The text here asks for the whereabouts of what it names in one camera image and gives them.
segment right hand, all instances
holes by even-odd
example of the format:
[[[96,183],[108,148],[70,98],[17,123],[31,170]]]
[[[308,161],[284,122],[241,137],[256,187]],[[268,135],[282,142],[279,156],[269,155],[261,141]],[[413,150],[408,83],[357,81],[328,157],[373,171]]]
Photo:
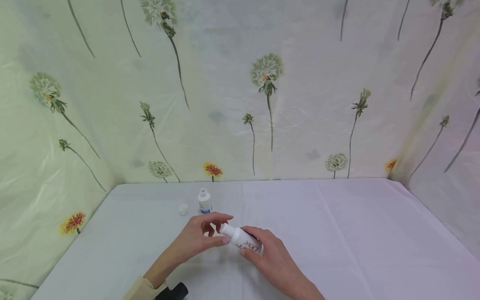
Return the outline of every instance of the right hand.
[[[264,246],[264,255],[242,249],[240,254],[251,262],[280,292],[293,300],[324,300],[317,287],[302,273],[285,248],[282,240],[271,231],[244,226]]]

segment hand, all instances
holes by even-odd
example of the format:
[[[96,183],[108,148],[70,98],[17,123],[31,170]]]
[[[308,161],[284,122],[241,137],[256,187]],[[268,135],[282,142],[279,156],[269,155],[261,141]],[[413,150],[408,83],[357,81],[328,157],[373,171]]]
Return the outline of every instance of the hand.
[[[227,245],[228,238],[213,236],[215,229],[210,223],[215,224],[217,232],[220,233],[220,226],[231,219],[233,216],[217,212],[191,217],[177,238],[145,273],[144,278],[148,279],[154,288],[158,288],[182,263],[207,249]]]
[[[242,249],[240,254],[250,261],[271,285],[293,300],[325,300],[317,287],[298,268],[282,240],[271,231],[244,226],[243,230],[256,237],[264,246],[260,256]]]

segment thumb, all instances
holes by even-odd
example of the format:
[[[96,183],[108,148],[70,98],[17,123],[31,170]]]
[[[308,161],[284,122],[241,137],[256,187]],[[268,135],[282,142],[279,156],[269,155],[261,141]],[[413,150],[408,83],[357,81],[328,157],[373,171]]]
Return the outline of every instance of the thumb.
[[[205,237],[205,246],[210,249],[213,247],[221,247],[225,246],[228,244],[228,238],[227,237]]]
[[[243,256],[249,262],[251,262],[254,266],[256,266],[257,269],[260,266],[262,257],[256,254],[255,252],[253,252],[252,250],[242,249],[240,250],[240,255]]]

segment left hand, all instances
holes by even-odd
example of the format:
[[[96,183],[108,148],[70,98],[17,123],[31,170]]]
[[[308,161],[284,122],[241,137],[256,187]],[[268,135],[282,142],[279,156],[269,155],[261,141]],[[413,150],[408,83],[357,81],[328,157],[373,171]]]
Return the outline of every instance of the left hand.
[[[227,237],[213,236],[215,229],[210,223],[215,224],[216,231],[220,233],[220,226],[231,219],[233,216],[217,212],[191,217],[177,238],[145,273],[144,278],[154,288],[158,288],[180,264],[207,249],[227,245]]]

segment black object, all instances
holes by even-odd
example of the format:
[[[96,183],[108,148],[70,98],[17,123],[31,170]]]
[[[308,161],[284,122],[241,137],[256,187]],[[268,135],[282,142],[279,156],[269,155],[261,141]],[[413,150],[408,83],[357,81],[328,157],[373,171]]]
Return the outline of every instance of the black object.
[[[183,283],[177,284],[172,290],[164,289],[155,300],[183,300],[188,295],[188,289]]]

